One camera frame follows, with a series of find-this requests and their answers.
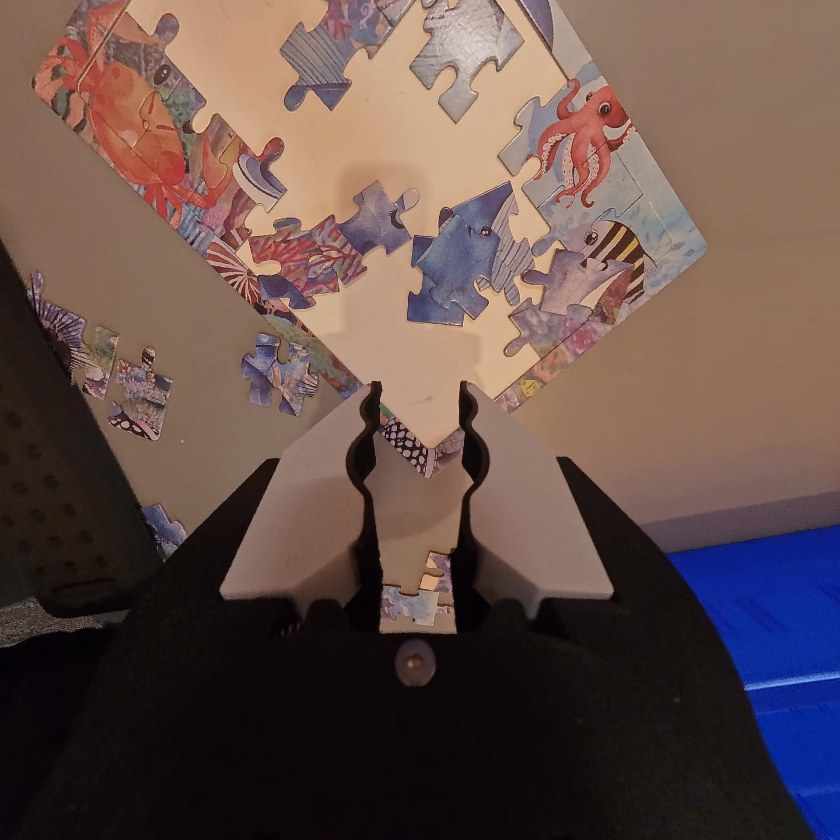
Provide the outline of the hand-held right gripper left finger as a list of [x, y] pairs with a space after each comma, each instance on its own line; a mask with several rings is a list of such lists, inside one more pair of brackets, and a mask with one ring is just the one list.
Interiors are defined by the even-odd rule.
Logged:
[[282, 454], [220, 588], [223, 597], [287, 597], [305, 616], [315, 601], [343, 606], [377, 632], [383, 572], [374, 504], [382, 385], [362, 386]]

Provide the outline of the red coral navy puzzle piece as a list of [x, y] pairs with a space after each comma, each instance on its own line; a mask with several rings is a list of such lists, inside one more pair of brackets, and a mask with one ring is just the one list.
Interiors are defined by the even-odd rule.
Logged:
[[313, 306], [314, 295], [340, 290], [335, 265], [343, 253], [334, 247], [340, 238], [334, 216], [309, 230], [301, 230], [296, 218], [284, 218], [275, 222], [275, 229], [248, 240], [255, 263], [280, 263], [277, 273], [257, 277], [262, 301], [288, 299], [291, 309], [305, 309]]

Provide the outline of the blue plastic storage bin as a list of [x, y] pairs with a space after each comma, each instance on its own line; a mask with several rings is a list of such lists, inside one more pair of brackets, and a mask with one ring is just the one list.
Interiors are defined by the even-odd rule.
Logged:
[[728, 647], [815, 835], [839, 838], [839, 527], [669, 558]]

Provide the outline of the few scattered puzzle pieces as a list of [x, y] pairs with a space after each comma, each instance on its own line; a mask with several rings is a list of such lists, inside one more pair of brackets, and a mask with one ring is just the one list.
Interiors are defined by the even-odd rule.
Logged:
[[455, 631], [455, 605], [452, 595], [450, 560], [444, 553], [430, 552], [418, 593], [402, 593], [396, 585], [385, 585], [381, 596], [380, 630], [402, 632], [408, 622], [436, 632]]

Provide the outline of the black perforated pad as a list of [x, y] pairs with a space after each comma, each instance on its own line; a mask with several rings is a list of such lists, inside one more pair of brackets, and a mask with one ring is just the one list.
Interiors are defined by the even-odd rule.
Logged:
[[1, 255], [2, 603], [129, 609], [162, 567], [128, 481]]

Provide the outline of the whale eyelash puzzle piece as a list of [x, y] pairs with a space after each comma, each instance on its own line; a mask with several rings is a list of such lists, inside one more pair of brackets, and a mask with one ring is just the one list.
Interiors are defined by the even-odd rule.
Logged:
[[347, 221], [337, 223], [337, 227], [360, 255], [379, 246], [390, 255], [411, 240], [401, 214], [414, 207], [418, 200], [418, 190], [410, 188], [393, 203], [382, 184], [375, 181], [353, 197], [359, 206], [358, 212]]

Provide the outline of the ocean print puzzle board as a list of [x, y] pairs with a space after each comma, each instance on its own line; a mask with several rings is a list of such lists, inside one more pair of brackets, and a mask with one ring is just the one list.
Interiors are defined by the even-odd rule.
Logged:
[[[255, 236], [274, 234], [284, 218], [305, 230], [332, 215], [345, 222], [357, 213], [354, 196], [375, 181], [394, 202], [418, 190], [402, 217], [412, 236], [437, 236], [443, 207], [504, 182], [518, 203], [512, 237], [535, 246], [549, 234], [525, 193], [540, 162], [509, 172], [499, 156], [518, 136], [515, 119], [527, 102], [550, 103], [572, 71], [596, 65], [560, 2], [327, 2], [317, 23], [315, 2], [221, 2], [220, 12], [210, 2], [130, 3], [148, 33], [162, 16], [176, 17], [166, 54], [206, 101], [195, 131], [218, 115], [255, 154], [282, 140], [270, 169], [286, 192], [272, 209], [247, 215]], [[315, 296], [297, 315], [350, 369], [351, 385], [383, 381], [381, 432], [430, 477], [463, 445], [447, 385], [475, 378], [515, 411], [704, 254], [705, 240], [667, 184], [665, 224], [677, 243], [668, 280], [612, 327], [589, 316], [599, 298], [623, 298], [632, 273], [570, 304], [569, 319], [553, 326], [580, 330], [554, 357], [528, 343], [505, 355], [520, 331], [514, 307], [492, 289], [482, 292], [484, 311], [461, 327], [409, 322], [408, 295], [424, 279], [412, 266], [412, 241], [390, 255], [373, 249], [363, 276]]]

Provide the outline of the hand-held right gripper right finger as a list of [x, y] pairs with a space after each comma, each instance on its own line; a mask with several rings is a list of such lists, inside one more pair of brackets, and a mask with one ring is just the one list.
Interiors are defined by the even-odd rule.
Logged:
[[462, 466], [472, 479], [451, 556], [457, 632], [512, 599], [533, 619], [547, 597], [613, 594], [553, 451], [478, 386], [462, 382]]

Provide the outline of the pile of loose puzzle pieces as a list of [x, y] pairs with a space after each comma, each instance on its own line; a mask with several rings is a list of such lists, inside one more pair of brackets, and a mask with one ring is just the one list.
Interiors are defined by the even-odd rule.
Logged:
[[[34, 311], [50, 351], [67, 374], [69, 382], [99, 400], [106, 398], [111, 382], [122, 387], [122, 400], [111, 402], [108, 424], [144, 440], [161, 437], [172, 380], [154, 369], [155, 350], [142, 351], [135, 364], [118, 358], [119, 334], [98, 325], [92, 340], [86, 340], [87, 321], [43, 295], [41, 272], [31, 273], [27, 299]], [[280, 394], [280, 410], [298, 416], [306, 396], [317, 391], [317, 378], [309, 371], [310, 349], [293, 341], [288, 361], [279, 357], [280, 339], [259, 333], [255, 351], [241, 362], [241, 372], [250, 382], [251, 403], [269, 407], [274, 392]]]

